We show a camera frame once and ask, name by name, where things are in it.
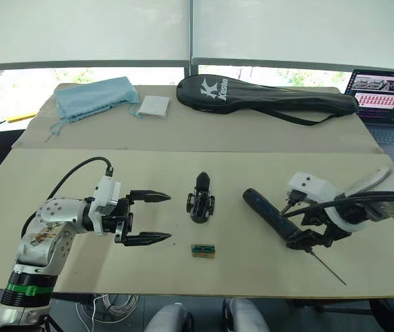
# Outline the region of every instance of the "screwdriver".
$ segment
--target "screwdriver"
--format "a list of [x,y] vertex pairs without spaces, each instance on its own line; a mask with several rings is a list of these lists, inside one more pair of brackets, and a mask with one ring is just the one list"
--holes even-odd
[[[265,221],[275,229],[278,235],[287,241],[290,237],[293,237],[296,233],[301,230],[289,219],[284,218],[280,215],[280,212],[260,193],[250,188],[245,190],[243,193],[243,199],[245,202],[257,212]],[[314,256],[324,267],[326,267],[340,282],[344,285],[346,283],[340,278],[329,266],[322,261],[312,248],[306,249],[306,252]]]

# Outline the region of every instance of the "laptop keyboard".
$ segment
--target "laptop keyboard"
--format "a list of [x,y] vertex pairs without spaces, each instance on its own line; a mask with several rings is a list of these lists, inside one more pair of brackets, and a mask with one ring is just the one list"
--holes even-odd
[[379,144],[394,144],[394,129],[370,127],[368,130]]

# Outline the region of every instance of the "blue screwdriver handle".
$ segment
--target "blue screwdriver handle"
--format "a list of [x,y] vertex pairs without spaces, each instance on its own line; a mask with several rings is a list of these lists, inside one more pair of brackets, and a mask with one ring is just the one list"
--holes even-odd
[[300,229],[289,219],[283,218],[280,212],[256,190],[250,188],[243,193],[245,202],[279,233],[285,241]]

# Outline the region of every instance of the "laptop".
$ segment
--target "laptop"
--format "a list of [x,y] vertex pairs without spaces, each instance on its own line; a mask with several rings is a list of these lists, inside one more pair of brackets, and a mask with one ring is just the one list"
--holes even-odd
[[358,100],[357,115],[394,161],[394,72],[354,70],[345,94]]

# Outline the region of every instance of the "white roller blind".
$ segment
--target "white roller blind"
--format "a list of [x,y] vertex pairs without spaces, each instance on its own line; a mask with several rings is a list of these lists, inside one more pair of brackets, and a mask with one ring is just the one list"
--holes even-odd
[[193,25],[193,64],[394,69],[393,0],[197,0]]
[[186,65],[183,0],[0,0],[0,64]]

